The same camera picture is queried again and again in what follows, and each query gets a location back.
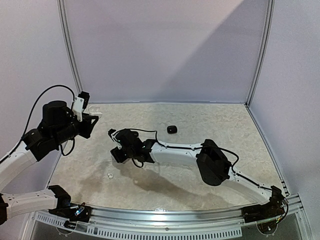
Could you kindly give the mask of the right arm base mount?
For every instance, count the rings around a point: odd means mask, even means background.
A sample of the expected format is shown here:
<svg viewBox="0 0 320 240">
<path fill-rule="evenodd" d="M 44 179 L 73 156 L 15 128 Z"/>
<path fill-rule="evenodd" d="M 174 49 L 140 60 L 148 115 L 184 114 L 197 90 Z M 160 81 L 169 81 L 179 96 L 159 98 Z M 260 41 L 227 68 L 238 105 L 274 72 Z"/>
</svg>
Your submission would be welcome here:
<svg viewBox="0 0 320 240">
<path fill-rule="evenodd" d="M 245 223 L 257 222 L 267 219 L 275 219 L 275 223 L 280 223 L 288 214 L 289 202 L 283 196 L 282 190 L 276 186 L 271 186 L 271 196 L 265 204 L 255 204 L 241 209 L 241 214 Z"/>
</svg>

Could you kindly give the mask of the white earbud charging case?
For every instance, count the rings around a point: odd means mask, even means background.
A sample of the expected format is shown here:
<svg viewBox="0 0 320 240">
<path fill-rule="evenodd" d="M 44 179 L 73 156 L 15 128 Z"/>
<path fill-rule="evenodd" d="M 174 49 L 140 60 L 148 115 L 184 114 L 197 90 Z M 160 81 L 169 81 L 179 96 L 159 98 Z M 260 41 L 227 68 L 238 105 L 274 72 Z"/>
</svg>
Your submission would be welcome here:
<svg viewBox="0 0 320 240">
<path fill-rule="evenodd" d="M 88 114 L 90 116 L 98 116 L 99 118 L 101 118 L 103 115 L 99 106 L 90 106 L 88 109 Z"/>
</svg>

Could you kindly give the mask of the white earbud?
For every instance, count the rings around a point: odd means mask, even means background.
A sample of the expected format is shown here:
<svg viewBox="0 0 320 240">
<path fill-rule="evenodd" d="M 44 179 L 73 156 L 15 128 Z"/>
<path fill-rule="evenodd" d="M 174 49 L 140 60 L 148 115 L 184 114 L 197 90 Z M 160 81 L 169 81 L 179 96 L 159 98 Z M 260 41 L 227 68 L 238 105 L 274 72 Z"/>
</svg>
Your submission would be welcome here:
<svg viewBox="0 0 320 240">
<path fill-rule="evenodd" d="M 114 178 L 114 175 L 113 175 L 112 173 L 108 173 L 108 174 L 107 174 L 107 177 L 111 180 L 111 179 Z"/>
</svg>

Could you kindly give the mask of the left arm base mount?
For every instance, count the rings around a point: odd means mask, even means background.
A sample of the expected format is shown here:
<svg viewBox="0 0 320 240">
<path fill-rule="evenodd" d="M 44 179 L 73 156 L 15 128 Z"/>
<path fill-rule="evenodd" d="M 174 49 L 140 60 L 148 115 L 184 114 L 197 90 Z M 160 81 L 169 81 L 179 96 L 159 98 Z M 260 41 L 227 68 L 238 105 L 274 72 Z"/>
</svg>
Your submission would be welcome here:
<svg viewBox="0 0 320 240">
<path fill-rule="evenodd" d="M 66 218 L 70 222 L 89 222 L 92 207 L 86 205 L 85 202 L 81 204 L 72 203 L 71 196 L 59 185 L 51 185 L 48 189 L 53 192 L 57 200 L 55 207 L 48 210 L 50 214 Z"/>
</svg>

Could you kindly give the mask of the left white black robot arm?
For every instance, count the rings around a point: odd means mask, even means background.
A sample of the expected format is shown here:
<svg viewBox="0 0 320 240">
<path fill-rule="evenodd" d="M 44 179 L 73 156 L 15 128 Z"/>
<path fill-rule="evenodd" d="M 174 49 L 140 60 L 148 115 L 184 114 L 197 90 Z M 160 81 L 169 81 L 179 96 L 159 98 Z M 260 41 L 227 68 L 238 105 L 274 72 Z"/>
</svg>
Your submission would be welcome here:
<svg viewBox="0 0 320 240">
<path fill-rule="evenodd" d="M 75 99 L 72 108 L 62 100 L 45 104 L 38 127 L 24 133 L 17 145 L 0 160 L 0 188 L 3 190 L 17 175 L 49 153 L 62 150 L 67 141 L 74 142 L 76 136 L 89 139 L 99 117 L 85 113 L 86 106 L 80 97 Z M 87 223 L 92 208 L 85 203 L 72 203 L 71 196 L 59 185 L 28 193 L 0 194 L 2 224 L 17 215 L 41 210 L 70 222 Z"/>
</svg>

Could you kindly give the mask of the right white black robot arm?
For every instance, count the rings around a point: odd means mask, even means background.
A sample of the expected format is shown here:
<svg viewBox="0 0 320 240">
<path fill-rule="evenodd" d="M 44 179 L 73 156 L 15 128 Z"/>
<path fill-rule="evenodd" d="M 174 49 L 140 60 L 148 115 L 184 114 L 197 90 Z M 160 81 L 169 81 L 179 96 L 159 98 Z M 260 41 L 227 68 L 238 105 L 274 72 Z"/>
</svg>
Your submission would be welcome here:
<svg viewBox="0 0 320 240">
<path fill-rule="evenodd" d="M 116 144 L 110 152 L 117 163 L 128 159 L 141 164 L 181 164 L 197 167 L 202 181 L 212 187 L 226 186 L 253 200 L 259 206 L 262 218 L 269 218 L 278 210 L 278 204 L 286 204 L 282 190 L 265 186 L 236 171 L 235 165 L 226 157 L 226 149 L 220 148 L 211 139 L 196 144 L 174 144 L 158 138 L 139 138 L 139 129 L 110 129 L 108 135 Z"/>
</svg>

